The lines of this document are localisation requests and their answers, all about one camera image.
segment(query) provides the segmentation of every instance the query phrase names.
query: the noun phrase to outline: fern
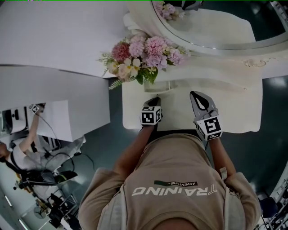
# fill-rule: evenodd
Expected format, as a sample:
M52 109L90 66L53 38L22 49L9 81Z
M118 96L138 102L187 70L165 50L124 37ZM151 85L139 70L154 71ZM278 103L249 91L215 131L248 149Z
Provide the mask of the fern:
M122 81L121 80L116 80L110 85L109 89L110 90L115 89L116 87L118 87L120 85L122 85Z

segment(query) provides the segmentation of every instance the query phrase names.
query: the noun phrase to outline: person in background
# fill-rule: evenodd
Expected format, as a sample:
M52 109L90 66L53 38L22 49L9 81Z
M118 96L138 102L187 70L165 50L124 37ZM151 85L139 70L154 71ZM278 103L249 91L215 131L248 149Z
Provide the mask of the person in background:
M64 148L53 151L47 156L47 152L31 152L29 148L36 138L40 113L44 108L40 108L34 114L33 122L29 130L28 136L19 144L16 145L13 151L7 149L6 144L0 142L0 162L6 163L7 166L13 165L21 170L44 170L54 171L61 166L66 160L74 156L85 142L84 136L68 144Z
M253 230L258 198L219 138L209 141L213 169L196 131L153 131L144 126L112 170L96 171L79 209L83 230Z

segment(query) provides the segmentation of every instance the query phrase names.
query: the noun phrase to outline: equipment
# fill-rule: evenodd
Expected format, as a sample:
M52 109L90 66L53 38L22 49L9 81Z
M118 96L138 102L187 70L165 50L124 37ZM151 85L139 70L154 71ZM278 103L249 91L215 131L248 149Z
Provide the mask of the equipment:
M194 123L204 140L222 136L218 109L212 98L197 91L190 92L190 100L195 114Z
M142 125L155 125L161 120L161 117L161 99L159 97L144 103L140 116Z

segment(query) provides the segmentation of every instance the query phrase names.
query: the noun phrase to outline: beige t-shirt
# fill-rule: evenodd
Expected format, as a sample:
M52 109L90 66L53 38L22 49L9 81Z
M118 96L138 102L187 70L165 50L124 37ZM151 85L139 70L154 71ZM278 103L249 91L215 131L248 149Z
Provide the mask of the beige t-shirt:
M237 173L224 183L200 140L191 135L172 134L150 143L125 181L115 172L98 170L79 211L84 230L97 229L102 209L123 183L128 230L152 230L170 218L186 219L199 230L222 230L226 185L242 197L247 229L253 229L261 213L245 177Z

